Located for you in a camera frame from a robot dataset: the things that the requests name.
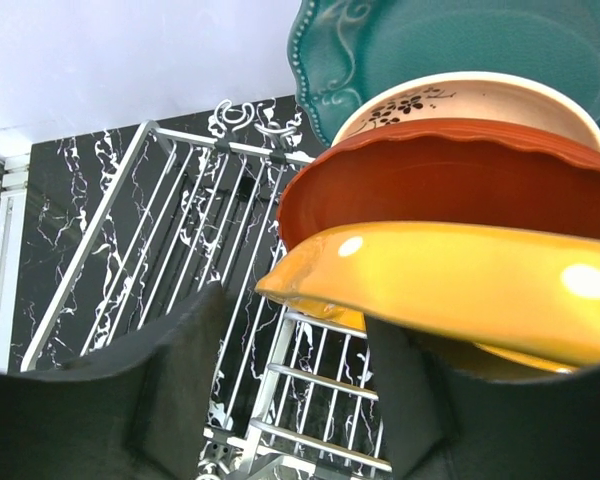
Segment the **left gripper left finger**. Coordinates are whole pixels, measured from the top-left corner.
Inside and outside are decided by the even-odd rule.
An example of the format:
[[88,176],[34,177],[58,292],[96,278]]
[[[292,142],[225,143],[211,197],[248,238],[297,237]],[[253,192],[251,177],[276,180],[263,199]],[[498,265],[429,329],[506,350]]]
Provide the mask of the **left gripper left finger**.
[[58,368],[0,373],[0,479],[191,479],[227,325],[218,282]]

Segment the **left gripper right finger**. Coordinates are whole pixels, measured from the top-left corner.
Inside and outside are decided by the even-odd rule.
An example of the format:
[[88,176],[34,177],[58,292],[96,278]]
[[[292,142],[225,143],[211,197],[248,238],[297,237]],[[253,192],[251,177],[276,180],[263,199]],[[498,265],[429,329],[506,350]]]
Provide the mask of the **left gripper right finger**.
[[471,345],[365,323],[393,478],[600,479],[600,365],[491,381]]

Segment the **yellow dotted plate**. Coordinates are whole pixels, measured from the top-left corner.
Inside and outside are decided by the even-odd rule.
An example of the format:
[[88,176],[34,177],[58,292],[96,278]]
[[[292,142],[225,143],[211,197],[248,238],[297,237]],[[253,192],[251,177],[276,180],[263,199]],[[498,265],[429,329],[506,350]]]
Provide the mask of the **yellow dotted plate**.
[[570,367],[600,363],[600,241],[500,227],[370,222],[291,249],[257,291]]

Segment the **red brown scalloped plate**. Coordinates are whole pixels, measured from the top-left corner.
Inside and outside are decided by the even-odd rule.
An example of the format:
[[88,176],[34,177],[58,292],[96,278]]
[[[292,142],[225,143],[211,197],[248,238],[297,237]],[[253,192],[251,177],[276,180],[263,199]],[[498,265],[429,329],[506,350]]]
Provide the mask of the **red brown scalloped plate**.
[[600,239],[600,152],[540,129],[479,119],[380,127],[296,174],[277,210],[293,248],[361,222],[438,221]]

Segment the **cream plate with black flower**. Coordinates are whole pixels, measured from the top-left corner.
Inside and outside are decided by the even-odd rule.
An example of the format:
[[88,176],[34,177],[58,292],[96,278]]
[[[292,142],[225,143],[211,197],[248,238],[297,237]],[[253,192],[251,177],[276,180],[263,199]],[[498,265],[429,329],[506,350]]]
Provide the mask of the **cream plate with black flower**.
[[391,87],[351,114],[331,144],[386,125],[437,118],[524,125],[600,152],[600,127],[574,100],[537,81],[486,71],[434,74]]

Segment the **teal plate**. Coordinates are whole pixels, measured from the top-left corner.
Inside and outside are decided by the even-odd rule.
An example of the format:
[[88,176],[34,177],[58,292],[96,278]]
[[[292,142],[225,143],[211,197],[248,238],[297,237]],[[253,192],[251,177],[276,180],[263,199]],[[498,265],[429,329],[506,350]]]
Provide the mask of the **teal plate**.
[[379,93],[456,71],[548,85],[600,127],[600,0],[304,1],[287,58],[324,144]]

